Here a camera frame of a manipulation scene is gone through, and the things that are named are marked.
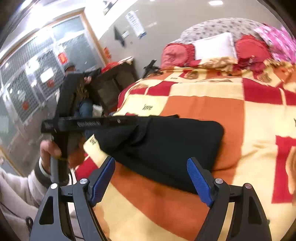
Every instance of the folded black clothing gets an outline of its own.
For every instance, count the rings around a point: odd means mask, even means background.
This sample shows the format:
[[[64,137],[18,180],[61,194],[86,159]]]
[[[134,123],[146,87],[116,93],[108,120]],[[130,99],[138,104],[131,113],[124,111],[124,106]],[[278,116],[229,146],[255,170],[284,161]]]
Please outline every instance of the folded black clothing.
[[[176,116],[120,118],[133,121],[122,126],[102,125],[94,131],[104,152],[149,179],[196,193],[187,173],[187,159],[196,157],[204,169],[211,170],[224,134],[222,125]]]

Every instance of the white sweater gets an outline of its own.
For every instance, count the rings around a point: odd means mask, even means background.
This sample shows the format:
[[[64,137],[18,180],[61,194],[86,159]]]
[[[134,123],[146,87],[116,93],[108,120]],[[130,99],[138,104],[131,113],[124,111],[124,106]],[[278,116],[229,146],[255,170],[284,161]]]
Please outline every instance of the white sweater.
[[[0,168],[0,208],[22,241],[29,240],[25,219],[28,216],[35,219],[38,207],[50,185],[50,179],[44,175],[46,172],[40,168],[42,169],[42,166],[37,163],[28,177],[15,176]],[[71,222],[75,236],[82,237],[75,213],[71,214]]]

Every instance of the white pillow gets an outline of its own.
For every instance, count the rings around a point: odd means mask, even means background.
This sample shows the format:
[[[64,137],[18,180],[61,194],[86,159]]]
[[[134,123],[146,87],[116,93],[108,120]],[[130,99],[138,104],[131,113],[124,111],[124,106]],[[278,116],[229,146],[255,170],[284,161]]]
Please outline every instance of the white pillow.
[[[195,47],[195,60],[220,57],[237,59],[231,33],[218,34],[209,38],[190,42]]]

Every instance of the silver screw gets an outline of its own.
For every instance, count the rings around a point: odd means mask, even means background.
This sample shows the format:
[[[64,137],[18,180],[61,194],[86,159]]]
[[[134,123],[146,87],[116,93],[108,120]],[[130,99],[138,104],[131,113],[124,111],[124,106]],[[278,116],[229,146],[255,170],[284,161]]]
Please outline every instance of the silver screw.
[[[87,183],[87,179],[86,178],[82,178],[80,181],[79,181],[80,184],[86,184]]]
[[[56,184],[56,183],[51,184],[51,185],[50,185],[50,188],[51,188],[51,189],[56,189],[56,188],[57,188],[57,184]]]
[[[249,183],[246,183],[244,186],[245,186],[247,189],[251,189],[251,188],[252,188],[252,185],[249,184]]]
[[[218,184],[222,184],[223,183],[223,180],[221,178],[216,178],[215,179],[215,182],[218,183]]]

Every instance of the hand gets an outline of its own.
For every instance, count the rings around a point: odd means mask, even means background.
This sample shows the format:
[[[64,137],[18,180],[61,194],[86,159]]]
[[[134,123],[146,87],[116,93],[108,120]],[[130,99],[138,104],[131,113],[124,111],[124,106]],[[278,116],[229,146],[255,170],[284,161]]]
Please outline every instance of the hand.
[[[84,77],[84,83],[86,85],[89,85],[91,83],[91,76],[88,76],[88,77]]]
[[[74,150],[68,156],[69,168],[74,168],[84,161],[84,150],[83,144],[85,143],[85,138],[81,138],[79,143],[79,148]],[[40,156],[42,160],[43,169],[50,174],[50,156],[59,157],[61,155],[61,150],[56,143],[50,140],[43,140],[40,144]]]

